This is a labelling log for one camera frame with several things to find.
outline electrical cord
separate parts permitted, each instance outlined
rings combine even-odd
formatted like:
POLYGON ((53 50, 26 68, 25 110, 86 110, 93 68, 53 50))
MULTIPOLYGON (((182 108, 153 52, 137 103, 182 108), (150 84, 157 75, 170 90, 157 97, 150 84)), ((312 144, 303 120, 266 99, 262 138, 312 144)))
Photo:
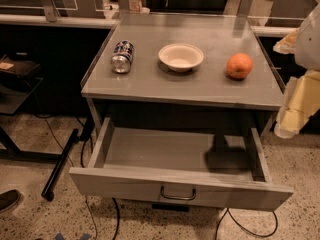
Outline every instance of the electrical cord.
POLYGON ((275 227, 274 227, 274 230, 269 233, 269 234, 266 234, 266 235, 259 235, 259 234, 256 234, 256 233, 253 233, 252 231, 248 230, 247 228, 245 228, 244 226, 242 226, 234 217, 233 215, 231 214, 230 212, 230 209, 227 208, 227 210, 225 211, 225 213, 222 215, 221 219, 219 220, 218 222, 218 225, 217 225, 217 229, 216 229, 216 232, 215 232, 215 237, 214 239, 217 240, 218 239, 218 230, 219 230, 219 226, 222 222, 222 220, 224 219, 224 217, 226 216, 226 214, 229 214, 229 216, 231 217, 231 219, 233 220, 234 223, 236 223, 240 229, 242 229, 244 232, 246 232, 247 234, 253 236, 253 237, 257 237, 257 238, 268 238, 268 237, 271 237, 273 236, 277 230, 278 230, 278 226, 279 226, 279 222, 278 222, 278 217, 276 215, 275 212, 272 212, 273 216, 274 216, 274 219, 275 219, 275 227))
MULTIPOLYGON (((30 83, 29 83, 28 81, 23 80, 23 82, 31 89, 31 91, 33 90, 33 87, 30 85, 30 83)), ((40 105, 40 101, 39 101, 39 99, 38 99, 37 94, 35 93, 35 91, 32 91, 32 94, 33 94, 33 96, 34 96, 34 98, 35 98, 35 101, 36 101, 36 103, 37 103, 37 106, 38 106, 39 110, 42 111, 42 107, 41 107, 41 105, 40 105)), ((61 150, 63 150, 62 145, 60 144, 60 142, 58 141, 57 137, 55 136, 55 134, 54 134, 54 132, 53 132, 53 130, 52 130, 52 127, 51 127, 51 125, 50 125, 50 123, 49 123, 49 121, 48 121, 48 118, 52 118, 52 117, 54 117, 54 116, 53 116, 53 115, 40 116, 39 114, 34 114, 34 116, 37 117, 37 118, 40 118, 40 119, 44 119, 44 120, 46 121, 46 123, 47 123, 47 125, 48 125, 48 128, 49 128, 49 130, 50 130, 50 132, 51 132, 52 137, 54 138, 54 140, 56 141, 56 143, 58 144, 58 146, 61 148, 61 150)), ((70 163, 71 166, 73 167, 74 164, 73 164, 72 160, 70 159, 69 155, 67 156, 67 158, 68 158, 69 163, 70 163)))
POLYGON ((77 121, 79 122, 79 124, 82 126, 82 128, 84 128, 84 123, 81 122, 81 120, 79 119, 79 117, 76 116, 77 121))
POLYGON ((117 235, 118 235, 118 232, 119 232, 119 227, 120 227, 120 209, 119 209, 117 200, 116 200, 115 198, 112 198, 112 201, 113 201, 114 207, 115 207, 116 212, 117 212, 116 230, 115 230, 115 232, 114 232, 114 235, 113 235, 112 240, 116 240, 117 235))
MULTIPOLYGON (((90 143, 91 143, 91 153, 93 152, 93 141, 92 141, 92 136, 90 136, 90 143)), ((88 143, 88 140, 85 140, 83 142, 83 145, 82 145, 82 148, 81 148, 81 154, 80 154, 80 164, 81 164, 81 167, 82 168, 85 168, 85 165, 84 165, 84 162, 83 162, 83 156, 84 156, 84 150, 85 150, 85 147, 88 143)), ((119 233, 119 227, 120 227, 120 209, 119 209, 119 205, 117 203, 117 200, 115 198, 112 198, 112 201, 113 201, 113 204, 114 204, 114 207, 115 207, 115 210, 116 210, 116 216, 117 216, 117 223, 116 223, 116 229, 115 229, 115 232, 114 232, 114 235, 112 237, 112 240, 116 240, 117 238, 117 235, 119 233)), ((88 207, 88 210, 89 210, 89 213, 90 213, 90 216, 91 216, 91 219, 93 221, 93 224, 94 224, 94 228, 95 228, 95 232, 96 232, 96 237, 95 239, 97 240, 98 239, 98 228, 97 228, 97 225, 96 225, 96 222, 94 220, 94 217, 93 217, 93 214, 92 214, 92 211, 90 209, 90 206, 89 206, 89 203, 88 203, 88 197, 85 196, 85 202, 86 202, 86 205, 88 207)))

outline metal can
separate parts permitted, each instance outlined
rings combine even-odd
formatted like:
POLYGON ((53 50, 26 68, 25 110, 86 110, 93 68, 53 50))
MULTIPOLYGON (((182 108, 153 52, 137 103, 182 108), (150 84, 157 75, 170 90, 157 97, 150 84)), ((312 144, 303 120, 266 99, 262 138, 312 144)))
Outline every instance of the metal can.
POLYGON ((117 43, 111 57, 112 71, 116 73, 128 73, 134 55, 134 46, 130 41, 123 40, 117 43))

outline terrazzo floor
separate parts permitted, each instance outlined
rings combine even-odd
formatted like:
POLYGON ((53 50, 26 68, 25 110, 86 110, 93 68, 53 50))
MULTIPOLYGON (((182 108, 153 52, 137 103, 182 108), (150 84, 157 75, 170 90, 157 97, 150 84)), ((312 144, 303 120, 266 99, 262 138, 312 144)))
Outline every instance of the terrazzo floor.
MULTIPOLYGON (((0 125, 22 150, 60 153, 74 128, 82 129, 75 117, 40 119, 29 114, 1 116, 0 125)), ((300 134, 284 140, 269 132, 263 149, 274 183, 294 189, 293 196, 276 210, 279 225, 268 239, 320 239, 320 141, 317 134, 300 134)), ((0 213, 1 240, 111 240, 117 225, 112 199, 82 196, 69 176, 71 166, 80 167, 83 142, 75 144, 49 202, 41 191, 52 164, 0 160, 0 193, 18 189, 19 204, 0 213)), ((90 156, 84 149, 84 164, 90 156)), ((153 209, 150 203, 117 200, 120 226, 116 239, 214 239, 225 210, 191 207, 188 212, 153 209)), ((231 209, 243 226, 256 234, 269 234, 275 227, 272 213, 231 209)), ((227 214, 218 239, 255 239, 237 226, 227 214)))

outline ceramic bowl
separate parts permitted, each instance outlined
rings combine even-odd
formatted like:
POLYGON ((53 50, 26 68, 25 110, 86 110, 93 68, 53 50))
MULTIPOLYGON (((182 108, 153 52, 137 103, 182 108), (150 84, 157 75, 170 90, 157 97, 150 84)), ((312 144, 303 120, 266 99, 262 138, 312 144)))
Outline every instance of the ceramic bowl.
POLYGON ((186 72, 198 67, 203 58, 202 51, 190 44, 169 44, 159 52, 159 59, 176 72, 186 72))

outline cabinet top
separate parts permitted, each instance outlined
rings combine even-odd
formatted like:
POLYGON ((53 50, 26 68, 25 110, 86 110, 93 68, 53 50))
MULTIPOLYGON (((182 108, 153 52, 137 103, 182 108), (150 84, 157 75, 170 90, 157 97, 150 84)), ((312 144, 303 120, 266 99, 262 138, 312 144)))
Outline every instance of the cabinet top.
POLYGON ((87 98, 164 102, 276 111, 283 94, 245 18, 186 14, 124 14, 103 48, 82 95, 87 98), (131 71, 112 72, 114 47, 129 40, 135 47, 131 71), (172 43, 202 50, 197 71, 175 73, 160 63, 158 52, 172 43), (243 81, 225 76, 228 58, 245 52, 253 69, 243 81))

